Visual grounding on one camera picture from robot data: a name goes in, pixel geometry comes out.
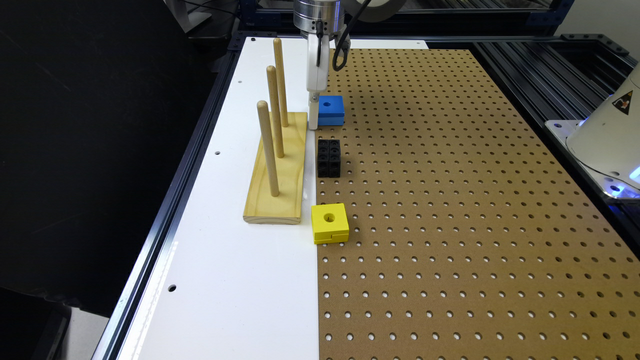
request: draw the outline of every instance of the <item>brown pegboard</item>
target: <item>brown pegboard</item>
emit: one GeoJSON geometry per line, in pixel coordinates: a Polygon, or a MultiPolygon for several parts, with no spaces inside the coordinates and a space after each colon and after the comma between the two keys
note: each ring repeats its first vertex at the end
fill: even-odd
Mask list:
{"type": "Polygon", "coordinates": [[[320,359],[640,359],[638,260],[471,53],[352,50],[328,94],[320,359]]]}

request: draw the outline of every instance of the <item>wooden base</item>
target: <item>wooden base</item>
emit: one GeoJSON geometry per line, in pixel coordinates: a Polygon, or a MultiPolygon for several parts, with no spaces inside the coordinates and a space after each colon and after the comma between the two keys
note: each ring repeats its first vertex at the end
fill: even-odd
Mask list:
{"type": "Polygon", "coordinates": [[[284,157],[276,157],[280,188],[280,195],[276,197],[271,196],[269,190],[264,148],[260,140],[244,207],[244,221],[250,224],[300,223],[306,135],[307,114],[289,113],[289,126],[282,128],[284,157]]]}

